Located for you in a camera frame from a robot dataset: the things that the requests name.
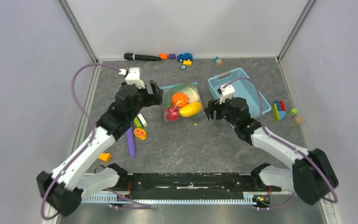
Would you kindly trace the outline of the green toy cabbage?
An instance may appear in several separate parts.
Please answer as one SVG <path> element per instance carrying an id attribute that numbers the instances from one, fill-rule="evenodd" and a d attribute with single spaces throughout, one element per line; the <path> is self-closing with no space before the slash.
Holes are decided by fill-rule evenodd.
<path id="1" fill-rule="evenodd" d="M 200 96 L 198 90 L 191 86 L 174 86 L 172 88 L 164 89 L 163 105 L 166 108 L 172 107 L 171 96 L 176 92 L 183 92 L 188 97 L 188 104 L 192 102 L 199 102 Z"/>

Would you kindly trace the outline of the clear zip top bag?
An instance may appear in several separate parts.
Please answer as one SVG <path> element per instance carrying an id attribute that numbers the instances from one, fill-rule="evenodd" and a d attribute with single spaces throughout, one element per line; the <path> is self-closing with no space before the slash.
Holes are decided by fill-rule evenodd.
<path id="1" fill-rule="evenodd" d="M 166 122 L 176 122 L 180 119 L 195 120 L 204 114 L 197 82 L 164 86 L 161 89 Z"/>

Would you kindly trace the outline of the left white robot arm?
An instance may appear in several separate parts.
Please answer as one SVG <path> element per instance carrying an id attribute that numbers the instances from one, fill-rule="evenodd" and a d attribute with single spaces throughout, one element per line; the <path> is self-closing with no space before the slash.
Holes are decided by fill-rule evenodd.
<path id="1" fill-rule="evenodd" d="M 150 86 L 152 93 L 146 88 L 122 83 L 115 101 L 77 150 L 52 171 L 41 171 L 37 175 L 44 219 L 48 219 L 44 213 L 46 203 L 56 209 L 57 215 L 67 217 L 79 207 L 83 198 L 107 188 L 123 190 L 127 186 L 127 176 L 113 168 L 105 168 L 89 177 L 83 175 L 102 152 L 126 133 L 142 108 L 162 104 L 163 90 L 155 81 L 150 81 Z"/>

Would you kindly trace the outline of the yellow toy mango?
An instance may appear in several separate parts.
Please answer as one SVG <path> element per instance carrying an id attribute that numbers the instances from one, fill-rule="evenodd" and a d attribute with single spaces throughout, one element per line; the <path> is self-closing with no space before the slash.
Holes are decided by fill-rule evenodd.
<path id="1" fill-rule="evenodd" d="M 181 117 L 192 117 L 202 110 L 202 103 L 201 102 L 192 102 L 189 103 L 182 108 L 179 109 L 179 114 Z"/>

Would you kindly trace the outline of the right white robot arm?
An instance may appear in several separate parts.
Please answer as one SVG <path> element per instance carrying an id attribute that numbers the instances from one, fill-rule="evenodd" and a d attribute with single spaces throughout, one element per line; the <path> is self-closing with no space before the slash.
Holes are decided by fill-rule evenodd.
<path id="1" fill-rule="evenodd" d="M 234 127 L 240 140 L 268 152 L 290 168 L 289 180 L 284 184 L 291 187 L 306 204 L 326 200 L 328 193 L 333 196 L 329 201 L 338 203 L 335 188 L 339 181 L 323 150 L 308 150 L 275 135 L 262 122 L 250 116 L 243 98 L 212 99 L 204 111 L 209 120 L 225 119 Z"/>

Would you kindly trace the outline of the orange toy fruit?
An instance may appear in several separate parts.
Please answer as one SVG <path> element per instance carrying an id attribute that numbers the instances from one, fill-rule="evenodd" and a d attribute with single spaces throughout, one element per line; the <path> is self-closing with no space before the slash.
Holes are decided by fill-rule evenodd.
<path id="1" fill-rule="evenodd" d="M 182 108 L 188 103 L 188 97 L 183 92 L 176 92 L 171 96 L 171 105 Z"/>

